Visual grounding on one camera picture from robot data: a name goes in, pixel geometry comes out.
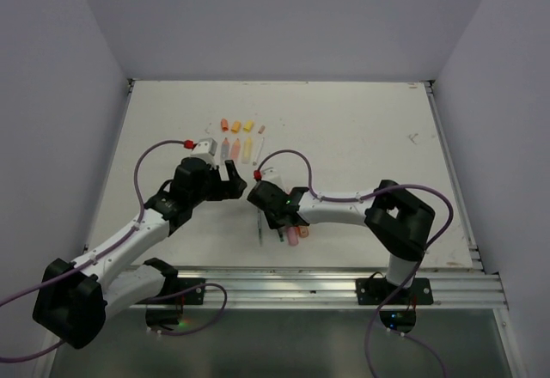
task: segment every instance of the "white tabletop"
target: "white tabletop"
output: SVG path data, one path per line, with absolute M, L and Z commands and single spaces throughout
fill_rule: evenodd
M 251 133 L 220 128 L 221 118 L 255 122 Z M 266 126 L 263 135 L 257 130 Z M 263 155 L 297 149 L 311 161 L 314 186 L 321 192 L 376 187 L 380 180 L 431 186 L 456 207 L 442 147 L 421 83 L 365 82 L 136 82 L 90 245 L 99 245 L 137 213 L 132 171 L 138 157 L 164 139 L 214 137 L 231 143 L 265 137 Z M 139 175 L 144 197 L 174 175 L 188 152 L 165 146 L 151 153 Z M 239 160 L 248 183 L 239 200 L 201 204 L 191 221 L 142 258 L 157 257 L 172 265 L 258 267 L 384 267 L 388 252 L 366 228 L 318 224 L 309 237 L 291 247 L 263 223 L 258 239 L 257 210 L 247 202 L 253 166 Z M 269 163 L 288 188 L 306 186 L 303 162 L 292 155 Z M 446 208 L 430 194 L 415 193 L 436 210 L 432 233 L 447 218 Z M 436 242 L 424 268 L 469 268 L 472 260 L 458 214 Z

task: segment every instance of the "red cable connector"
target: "red cable connector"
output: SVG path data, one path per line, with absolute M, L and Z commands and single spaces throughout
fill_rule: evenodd
M 197 144 L 193 140 L 185 140 L 183 142 L 183 147 L 186 149 L 195 149 L 195 146 L 197 146 Z

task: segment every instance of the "gray wall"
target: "gray wall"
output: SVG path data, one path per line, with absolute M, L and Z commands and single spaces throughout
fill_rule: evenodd
M 432 79 L 480 0 L 89 0 L 146 79 Z
M 532 376 L 548 376 L 550 0 L 483 0 L 437 81 L 481 256 Z
M 0 0 L 0 297 L 82 251 L 125 105 L 85 0 Z M 35 294 L 0 309 L 0 354 L 37 351 Z M 2 365 L 29 376 L 33 364 Z

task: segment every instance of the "purple cable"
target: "purple cable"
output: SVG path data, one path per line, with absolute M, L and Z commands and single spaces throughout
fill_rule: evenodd
M 302 158 L 302 160 L 305 162 L 306 167 L 308 168 L 308 189 L 309 189 L 309 191 L 311 192 L 311 195 L 314 198 L 319 199 L 319 200 L 326 200 L 328 202 L 335 202 L 335 203 L 349 203 L 349 202 L 357 202 L 358 201 L 356 198 L 330 198 L 330 197 L 325 197 L 325 196 L 319 196 L 313 188 L 313 169 L 311 167 L 311 163 L 309 163 L 308 158 L 304 154 L 302 154 L 301 152 L 299 152 L 297 150 L 281 149 L 281 150 L 277 150 L 277 151 L 271 153 L 270 155 L 266 156 L 266 158 L 260 163 L 260 165 L 258 166 L 258 170 L 261 170 L 262 167 L 266 164 L 266 162 L 268 160 L 270 160 L 271 158 L 273 158 L 276 155 L 281 155 L 283 153 L 291 153 L 293 155 L 297 155 L 300 158 Z M 443 195 L 442 193 L 436 191 L 435 189 L 432 189 L 428 186 L 414 185 L 414 184 L 395 185 L 395 186 L 385 187 L 383 189 L 374 191 L 372 193 L 368 193 L 368 194 L 360 197 L 359 200 L 367 200 L 367 199 L 370 199 L 370 198 L 374 198 L 378 195 L 382 195 L 382 194 L 388 193 L 388 192 L 397 191 L 397 190 L 400 190 L 400 189 L 415 189 L 415 190 L 431 193 L 432 195 L 435 195 L 438 198 L 440 198 L 445 203 L 445 205 L 447 206 L 447 209 L 449 210 L 449 216 L 447 217 L 447 221 L 445 222 L 445 224 L 426 243 L 426 247 L 425 247 L 425 251 L 426 251 L 428 249 L 428 247 L 430 247 L 433 244 L 433 242 L 435 242 L 437 239 L 439 239 L 439 237 L 449 228 L 451 222 L 453 221 L 453 217 L 455 215 L 455 212 L 453 210 L 453 205 L 445 197 L 445 195 Z M 376 318 L 377 318 L 378 314 L 380 313 L 380 311 L 382 310 L 382 307 L 384 307 L 384 305 L 386 305 L 388 302 L 390 302 L 394 298 L 394 296 L 396 296 L 400 292 L 400 290 L 403 289 L 403 287 L 407 284 L 407 282 L 409 282 L 409 280 L 412 277 L 414 277 L 417 270 L 420 268 L 421 263 L 422 263 L 422 260 L 420 260 L 414 266 L 411 273 L 406 277 L 406 279 L 397 288 L 395 288 L 395 290 L 386 299 L 384 299 L 382 301 L 382 303 L 380 303 L 380 305 L 378 305 L 378 307 L 376 307 L 375 313 L 372 316 L 372 318 L 370 319 L 369 324 L 367 325 L 367 331 L 366 331 L 365 337 L 364 337 L 364 354 L 365 354 L 365 357 L 367 358 L 367 364 L 369 365 L 370 373 L 373 375 L 374 378 L 379 378 L 379 375 L 374 370 L 374 367 L 372 365 L 372 358 L 370 356 L 369 342 L 370 342 L 370 335 L 372 333 L 372 327 L 375 324 Z M 437 359 L 439 364 L 441 365 L 441 369 L 443 371 L 443 376 L 444 377 L 448 376 L 447 368 L 445 367 L 445 365 L 443 363 L 443 360 L 435 352 L 435 350 L 433 350 L 430 346 L 428 346 L 427 344 L 421 342 L 417 338 L 413 338 L 413 337 L 408 337 L 408 338 L 411 339 L 412 341 L 416 342 L 417 344 L 421 344 L 429 352 L 431 352 L 433 354 L 433 356 Z
M 145 213 L 144 197 L 142 196 L 141 191 L 139 190 L 139 184 L 138 184 L 139 168 L 140 168 L 142 162 L 144 161 L 145 157 L 151 151 L 158 148 L 159 146 L 163 146 L 165 144 L 171 144 L 171 143 L 176 143 L 176 144 L 181 144 L 181 145 L 184 144 L 184 142 L 181 141 L 181 140 L 163 140 L 162 142 L 156 143 L 153 146 L 151 146 L 150 148 L 148 148 L 147 150 L 145 150 L 144 153 L 141 156 L 139 156 L 139 159 L 137 160 L 136 167 L 134 168 L 134 189 L 136 191 L 137 201 L 139 202 L 139 214 L 137 216 L 137 221 L 138 222 L 140 222 L 142 220 L 142 218 L 144 217 L 144 213 Z M 124 242 L 126 242 L 132 236 L 132 234 L 135 231 L 136 231 L 136 228 L 131 227 L 130 230 L 128 230 L 128 232 L 126 232 L 126 234 L 120 238 L 120 240 L 113 243 L 112 246 L 108 247 L 102 253 L 98 253 L 96 258 L 97 259 L 103 258 L 108 253 L 112 252 L 114 249 L 116 249 L 117 247 L 122 245 Z M 0 301 L 0 308 L 3 307 L 4 305 L 9 304 L 12 301 L 15 301 L 16 299 L 19 299 L 19 298 L 21 298 L 25 295 L 31 294 L 31 293 L 35 292 L 36 290 L 41 290 L 42 288 L 45 288 L 47 286 L 56 284 L 57 282 L 62 281 L 64 279 L 74 275 L 75 273 L 79 272 L 80 270 L 90 266 L 92 263 L 93 263 L 92 260 L 87 260 L 82 265 L 77 266 L 77 267 L 71 269 L 70 271 L 67 271 L 66 273 L 64 273 L 62 275 L 59 275 L 58 277 L 53 277 L 52 279 L 48 279 L 45 282 L 38 283 L 35 286 L 31 286 L 29 288 L 26 288 L 25 290 L 21 290 L 19 292 L 16 292 L 11 296 L 8 296 L 7 298 L 2 299 Z M 56 344 L 52 345 L 49 348 L 46 348 L 43 351 L 36 352 L 34 354 L 27 355 L 27 356 L 24 356 L 24 357 L 0 357 L 0 363 L 24 363 L 26 361 L 31 361 L 33 359 L 42 357 L 43 355 L 56 350 L 62 344 L 64 344 L 64 341 L 59 341 Z
M 220 320 L 220 318 L 222 318 L 223 311 L 225 310 L 225 306 L 227 305 L 227 290 L 225 290 L 225 288 L 222 285 L 218 284 L 218 283 L 201 283 L 199 285 L 192 286 L 191 288 L 187 288 L 186 290 L 181 290 L 181 291 L 176 292 L 176 293 L 171 294 L 171 295 L 155 296 L 154 298 L 149 298 L 148 300 L 145 301 L 145 303 L 155 303 L 155 302 L 164 301 L 164 300 L 171 299 L 171 298 L 177 298 L 179 296 L 185 295 L 186 293 L 192 292 L 192 291 L 196 290 L 197 288 L 206 288 L 207 286 L 213 286 L 213 287 L 218 288 L 219 290 L 221 290 L 223 292 L 223 304 L 222 304 L 222 307 L 219 308 L 219 310 L 217 311 L 216 316 L 214 316 L 211 320 L 206 322 L 204 325 L 199 326 L 199 327 L 194 328 L 194 329 L 189 329 L 187 331 L 175 332 L 175 331 L 163 331 L 163 330 L 160 330 L 160 329 L 157 329 L 156 331 L 160 332 L 161 335 L 169 335 L 171 337 L 182 337 L 184 335 L 191 335 L 192 333 L 202 331 L 203 329 L 207 328 L 208 326 L 214 325 L 216 322 L 218 322 Z

